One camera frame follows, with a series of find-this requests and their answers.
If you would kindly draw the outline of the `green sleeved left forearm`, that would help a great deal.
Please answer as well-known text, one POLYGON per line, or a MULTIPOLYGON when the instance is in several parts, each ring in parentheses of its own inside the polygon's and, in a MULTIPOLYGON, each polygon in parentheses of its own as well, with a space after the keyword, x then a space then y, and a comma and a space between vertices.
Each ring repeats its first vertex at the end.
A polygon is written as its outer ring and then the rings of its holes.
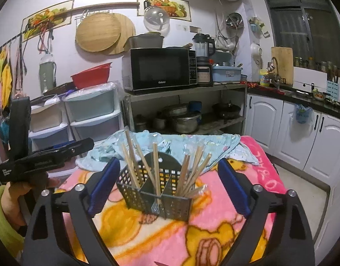
POLYGON ((0 240, 8 252, 14 258, 19 259, 23 251, 24 238, 12 228, 4 215, 1 205, 4 188, 5 186, 0 186, 0 240))

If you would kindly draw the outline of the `person's left hand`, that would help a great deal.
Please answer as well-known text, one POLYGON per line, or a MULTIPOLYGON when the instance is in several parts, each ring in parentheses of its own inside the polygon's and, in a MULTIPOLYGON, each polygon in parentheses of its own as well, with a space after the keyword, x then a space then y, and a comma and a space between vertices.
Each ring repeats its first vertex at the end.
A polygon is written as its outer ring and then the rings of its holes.
POLYGON ((26 221, 21 212, 20 200, 34 188, 34 185, 27 182, 8 182, 4 188, 1 197, 2 211, 10 226, 16 231, 20 227, 26 226, 26 221))

